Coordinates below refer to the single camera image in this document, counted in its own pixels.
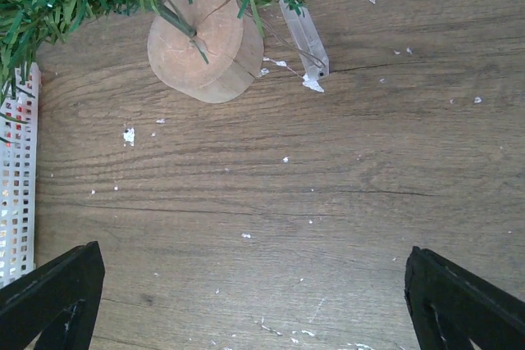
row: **wood grain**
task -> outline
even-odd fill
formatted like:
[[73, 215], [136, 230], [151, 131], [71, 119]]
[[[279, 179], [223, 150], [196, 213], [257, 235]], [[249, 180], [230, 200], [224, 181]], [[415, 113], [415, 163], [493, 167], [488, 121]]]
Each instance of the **wood grain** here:
[[[525, 298], [525, 0], [308, 4], [324, 94], [269, 63], [197, 102], [151, 71], [153, 15], [40, 52], [37, 259], [101, 243], [92, 349], [415, 349], [413, 245]], [[302, 70], [274, 38], [266, 56]]]

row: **wood slice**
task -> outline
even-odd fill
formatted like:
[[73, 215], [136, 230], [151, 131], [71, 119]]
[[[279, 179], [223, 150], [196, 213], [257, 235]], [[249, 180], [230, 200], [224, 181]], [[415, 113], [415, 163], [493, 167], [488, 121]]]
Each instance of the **wood slice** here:
[[203, 102], [227, 102], [243, 93], [261, 70], [263, 39], [253, 20], [237, 18], [235, 0], [171, 0], [197, 30], [209, 64], [190, 39], [157, 16], [148, 36], [148, 58], [166, 85]]

